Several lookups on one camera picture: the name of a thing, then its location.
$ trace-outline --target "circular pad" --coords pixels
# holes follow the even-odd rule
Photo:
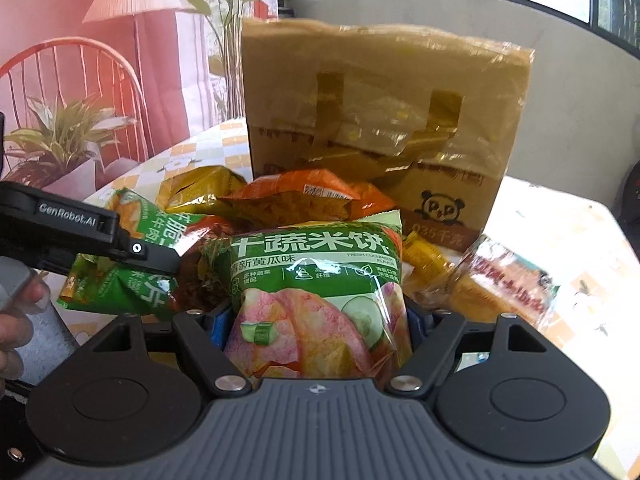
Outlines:
[[[557,386],[538,379],[510,379],[491,392],[491,403],[506,416],[535,422],[560,413],[566,403]]]
[[[492,355],[454,373],[437,394],[436,416],[458,440],[502,460],[593,453],[609,423],[607,397],[569,359],[548,354]]]
[[[139,412],[148,392],[142,384],[122,377],[98,379],[80,386],[72,396],[76,410],[93,420],[122,420]]]

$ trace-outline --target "table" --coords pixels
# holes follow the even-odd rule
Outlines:
[[[250,180],[246,126],[229,121],[191,137],[92,195],[104,204],[114,189],[129,187],[154,201],[165,178],[225,164]],[[619,480],[640,474],[640,379],[633,372],[640,327],[640,264],[611,213],[577,196],[505,177],[485,232],[545,269],[560,285],[545,335],[607,393],[609,429],[596,460]],[[64,278],[50,276],[59,293]],[[60,309],[83,343],[113,316]]]

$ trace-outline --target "orange snack bag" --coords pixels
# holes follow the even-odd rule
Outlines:
[[[351,220],[398,208],[393,200],[370,182],[356,182],[351,187],[360,195],[359,200],[351,202]]]
[[[261,176],[223,199],[259,228],[356,220],[395,206],[373,184],[350,185],[328,170]]]

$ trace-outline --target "human hand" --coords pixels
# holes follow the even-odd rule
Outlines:
[[[26,314],[41,312],[49,304],[49,287],[34,276],[18,293],[9,307],[0,311],[0,397],[4,380],[16,380],[24,371],[15,351],[33,336],[33,325]]]

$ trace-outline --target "cardboard box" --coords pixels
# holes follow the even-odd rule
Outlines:
[[[327,168],[393,198],[406,231],[463,251],[507,168],[532,51],[405,25],[244,24],[254,174]]]

